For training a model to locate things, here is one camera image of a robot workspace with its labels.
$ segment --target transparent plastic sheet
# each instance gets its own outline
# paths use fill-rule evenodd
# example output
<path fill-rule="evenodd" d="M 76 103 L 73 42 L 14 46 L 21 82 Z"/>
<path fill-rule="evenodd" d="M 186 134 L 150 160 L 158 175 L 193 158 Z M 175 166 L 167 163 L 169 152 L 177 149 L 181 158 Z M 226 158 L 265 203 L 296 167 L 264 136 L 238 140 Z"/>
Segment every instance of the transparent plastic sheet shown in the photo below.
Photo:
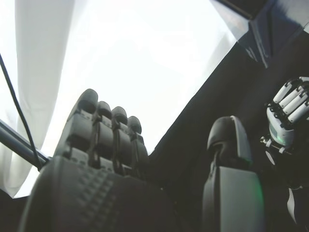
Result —
<path fill-rule="evenodd" d="M 76 1 L 42 152 L 53 156 L 71 108 L 92 88 L 140 119 L 150 154 L 235 42 L 209 1 Z M 15 197 L 29 195 L 37 175 L 32 168 Z"/>

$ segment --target robotic hand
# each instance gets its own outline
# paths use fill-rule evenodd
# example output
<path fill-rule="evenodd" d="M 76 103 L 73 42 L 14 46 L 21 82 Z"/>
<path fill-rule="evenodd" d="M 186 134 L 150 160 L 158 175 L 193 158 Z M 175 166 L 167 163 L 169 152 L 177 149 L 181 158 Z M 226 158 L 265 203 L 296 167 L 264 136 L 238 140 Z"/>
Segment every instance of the robotic hand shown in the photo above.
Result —
<path fill-rule="evenodd" d="M 289 188 L 288 210 L 309 231 L 309 77 L 288 81 L 267 106 L 266 155 Z"/>

